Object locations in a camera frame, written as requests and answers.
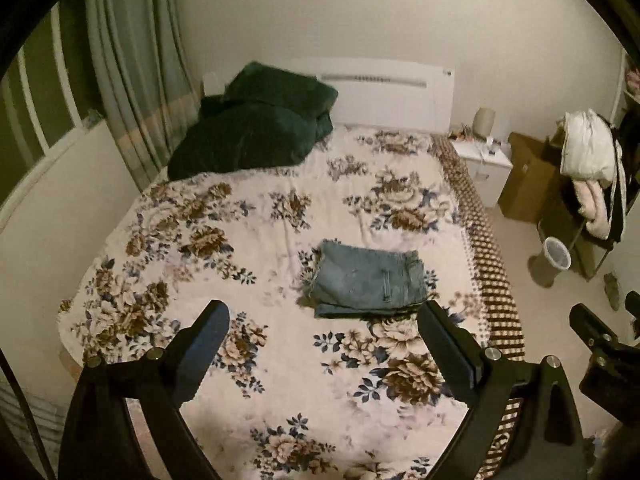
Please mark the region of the ripped denim shorts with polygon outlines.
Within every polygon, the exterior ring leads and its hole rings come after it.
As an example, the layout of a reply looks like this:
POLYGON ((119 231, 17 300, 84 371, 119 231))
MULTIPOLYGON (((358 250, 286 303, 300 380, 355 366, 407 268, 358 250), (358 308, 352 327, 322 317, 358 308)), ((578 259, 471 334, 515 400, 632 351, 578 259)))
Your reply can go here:
POLYGON ((305 284, 317 304, 391 308, 425 302, 428 291, 419 254, 360 248, 322 240, 319 258, 305 284))

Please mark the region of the grey waste bin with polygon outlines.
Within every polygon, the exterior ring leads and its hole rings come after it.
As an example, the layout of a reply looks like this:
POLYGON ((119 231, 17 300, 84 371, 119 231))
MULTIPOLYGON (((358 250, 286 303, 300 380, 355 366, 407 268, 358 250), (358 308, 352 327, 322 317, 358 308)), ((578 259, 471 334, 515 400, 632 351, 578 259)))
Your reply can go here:
POLYGON ((571 265, 570 251, 554 236, 546 237, 540 252, 528 260, 530 276, 538 286, 544 288, 551 287, 555 279, 571 265))

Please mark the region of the pink garment on chair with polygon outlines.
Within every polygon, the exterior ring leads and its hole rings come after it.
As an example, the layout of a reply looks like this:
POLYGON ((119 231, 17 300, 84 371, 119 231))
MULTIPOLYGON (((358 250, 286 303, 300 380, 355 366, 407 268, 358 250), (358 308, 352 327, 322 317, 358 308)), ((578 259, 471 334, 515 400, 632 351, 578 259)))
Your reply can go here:
POLYGON ((604 193, 598 181, 574 180, 578 212, 586 220, 588 233, 599 240, 607 240, 611 226, 605 206, 604 193))

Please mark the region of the floral bed quilt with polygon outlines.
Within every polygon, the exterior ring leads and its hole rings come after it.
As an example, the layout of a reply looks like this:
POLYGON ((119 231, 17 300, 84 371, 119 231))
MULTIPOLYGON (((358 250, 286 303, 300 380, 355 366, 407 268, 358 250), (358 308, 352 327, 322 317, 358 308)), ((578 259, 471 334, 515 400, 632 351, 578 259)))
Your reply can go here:
POLYGON ((458 429, 413 316, 317 318, 325 240, 417 252, 427 296, 514 360, 524 337, 486 210, 441 136, 338 127, 292 168, 159 176, 62 302, 77 362, 140 358, 210 300, 228 335, 181 413, 226 479, 423 479, 458 429))

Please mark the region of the brown cardboard box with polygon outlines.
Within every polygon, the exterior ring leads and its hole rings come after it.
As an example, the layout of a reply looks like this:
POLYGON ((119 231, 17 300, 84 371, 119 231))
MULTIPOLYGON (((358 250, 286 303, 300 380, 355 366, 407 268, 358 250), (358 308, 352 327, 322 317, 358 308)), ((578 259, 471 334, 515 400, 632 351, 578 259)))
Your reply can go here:
POLYGON ((544 206, 560 187, 560 150, 548 140, 518 132, 509 136, 512 169, 498 199, 502 214, 512 220, 537 223, 544 206))

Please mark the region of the white puffer jacket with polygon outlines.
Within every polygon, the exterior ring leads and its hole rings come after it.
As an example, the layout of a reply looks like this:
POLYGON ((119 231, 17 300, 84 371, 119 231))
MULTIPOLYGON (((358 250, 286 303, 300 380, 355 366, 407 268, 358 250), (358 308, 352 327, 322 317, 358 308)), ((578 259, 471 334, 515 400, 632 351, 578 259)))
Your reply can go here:
POLYGON ((565 113, 560 174, 611 185, 618 179, 620 144, 608 123, 593 110, 565 113))

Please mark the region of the white nightstand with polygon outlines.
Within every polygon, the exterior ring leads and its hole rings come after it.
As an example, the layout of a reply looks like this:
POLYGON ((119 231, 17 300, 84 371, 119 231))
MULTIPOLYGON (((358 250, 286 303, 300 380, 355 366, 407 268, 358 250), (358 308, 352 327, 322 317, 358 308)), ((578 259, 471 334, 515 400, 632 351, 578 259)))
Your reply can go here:
POLYGON ((510 158, 500 148, 491 151, 480 141, 452 141, 451 144, 463 160, 483 204, 495 207, 513 168, 510 158))

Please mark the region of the folded denim pants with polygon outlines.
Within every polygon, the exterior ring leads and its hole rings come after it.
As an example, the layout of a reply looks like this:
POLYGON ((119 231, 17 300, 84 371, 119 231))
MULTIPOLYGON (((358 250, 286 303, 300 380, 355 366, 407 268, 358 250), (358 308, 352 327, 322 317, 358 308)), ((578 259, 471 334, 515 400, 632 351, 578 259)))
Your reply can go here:
POLYGON ((391 308, 352 308, 337 304, 317 304, 314 308, 316 318, 394 318, 416 313, 423 302, 403 307, 391 308))

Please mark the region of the beige table lamp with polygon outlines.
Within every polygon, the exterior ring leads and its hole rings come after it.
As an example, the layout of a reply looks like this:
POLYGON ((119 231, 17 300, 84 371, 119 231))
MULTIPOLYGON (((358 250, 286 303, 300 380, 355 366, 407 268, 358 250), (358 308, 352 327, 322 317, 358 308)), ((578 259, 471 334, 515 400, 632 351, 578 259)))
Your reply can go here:
POLYGON ((472 133, 479 139, 491 137, 494 128, 496 112, 488 107, 481 107, 474 115, 472 122, 472 133))

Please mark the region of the dark green blanket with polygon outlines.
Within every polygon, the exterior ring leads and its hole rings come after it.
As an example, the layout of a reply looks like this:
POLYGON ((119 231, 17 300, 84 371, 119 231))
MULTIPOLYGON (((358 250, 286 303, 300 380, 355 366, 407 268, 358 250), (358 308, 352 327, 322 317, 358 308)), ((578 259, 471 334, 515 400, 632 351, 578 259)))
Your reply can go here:
POLYGON ((251 62, 224 93, 201 99, 167 166, 168 179, 301 164, 333 130, 338 91, 311 76, 251 62))

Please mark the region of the white bed headboard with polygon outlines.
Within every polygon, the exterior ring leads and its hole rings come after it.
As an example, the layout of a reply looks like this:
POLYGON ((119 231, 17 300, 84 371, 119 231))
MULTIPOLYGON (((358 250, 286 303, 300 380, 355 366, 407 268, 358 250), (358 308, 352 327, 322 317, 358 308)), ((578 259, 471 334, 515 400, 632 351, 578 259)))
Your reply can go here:
POLYGON ((454 71, 376 58, 291 58, 270 66, 314 76, 338 91, 336 124, 445 134, 454 102, 454 71))

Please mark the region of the green curtain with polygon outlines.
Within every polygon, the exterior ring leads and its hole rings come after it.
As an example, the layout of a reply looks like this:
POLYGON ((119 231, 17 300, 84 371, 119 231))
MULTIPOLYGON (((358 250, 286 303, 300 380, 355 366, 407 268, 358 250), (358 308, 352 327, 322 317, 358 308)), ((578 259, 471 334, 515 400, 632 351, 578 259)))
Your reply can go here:
POLYGON ((177 0, 86 0, 86 11, 108 128, 144 190, 198 119, 177 0))

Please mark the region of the window frame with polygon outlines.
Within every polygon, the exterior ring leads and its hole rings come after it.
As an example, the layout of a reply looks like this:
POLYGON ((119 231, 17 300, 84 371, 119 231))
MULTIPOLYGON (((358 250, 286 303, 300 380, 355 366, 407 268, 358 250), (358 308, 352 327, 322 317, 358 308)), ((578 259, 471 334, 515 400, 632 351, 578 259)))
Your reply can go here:
POLYGON ((103 119, 85 0, 55 3, 1 78, 1 222, 103 119))

